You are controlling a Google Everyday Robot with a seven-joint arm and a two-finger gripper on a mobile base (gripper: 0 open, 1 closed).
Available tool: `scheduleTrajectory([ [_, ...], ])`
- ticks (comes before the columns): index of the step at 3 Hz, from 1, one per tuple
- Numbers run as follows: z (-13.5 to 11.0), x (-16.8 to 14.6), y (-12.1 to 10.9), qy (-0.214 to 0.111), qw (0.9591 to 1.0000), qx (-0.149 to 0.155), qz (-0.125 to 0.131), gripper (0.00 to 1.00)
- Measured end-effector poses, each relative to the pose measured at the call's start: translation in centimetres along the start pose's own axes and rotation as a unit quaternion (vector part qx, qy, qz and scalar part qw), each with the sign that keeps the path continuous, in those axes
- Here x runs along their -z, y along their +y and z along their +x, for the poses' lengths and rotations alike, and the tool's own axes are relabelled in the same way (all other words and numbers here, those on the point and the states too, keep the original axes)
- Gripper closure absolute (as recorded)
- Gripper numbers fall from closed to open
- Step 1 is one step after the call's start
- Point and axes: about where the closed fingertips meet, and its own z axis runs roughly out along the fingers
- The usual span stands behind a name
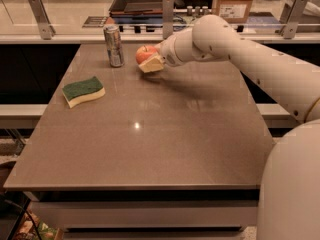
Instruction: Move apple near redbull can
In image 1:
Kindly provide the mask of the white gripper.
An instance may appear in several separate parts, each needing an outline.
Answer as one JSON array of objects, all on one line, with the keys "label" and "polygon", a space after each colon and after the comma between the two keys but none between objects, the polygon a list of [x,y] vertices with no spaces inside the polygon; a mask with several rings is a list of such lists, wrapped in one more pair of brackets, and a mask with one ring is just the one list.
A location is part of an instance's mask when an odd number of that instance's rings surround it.
[{"label": "white gripper", "polygon": [[[160,51],[160,55],[169,66],[175,67],[185,63],[184,41],[181,35],[172,35],[154,47]],[[158,53],[151,55],[139,65],[139,68],[144,73],[163,70],[164,61],[160,55]]]}]

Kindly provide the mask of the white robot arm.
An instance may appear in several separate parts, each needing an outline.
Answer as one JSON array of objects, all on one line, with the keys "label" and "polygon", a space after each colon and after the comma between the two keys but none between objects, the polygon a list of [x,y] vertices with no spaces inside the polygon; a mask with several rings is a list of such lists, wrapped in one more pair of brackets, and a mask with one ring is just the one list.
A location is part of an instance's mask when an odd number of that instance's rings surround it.
[{"label": "white robot arm", "polygon": [[300,125],[273,147],[264,168],[257,240],[320,240],[320,69],[241,36],[206,15],[136,58],[155,72],[189,61],[229,61]]}]

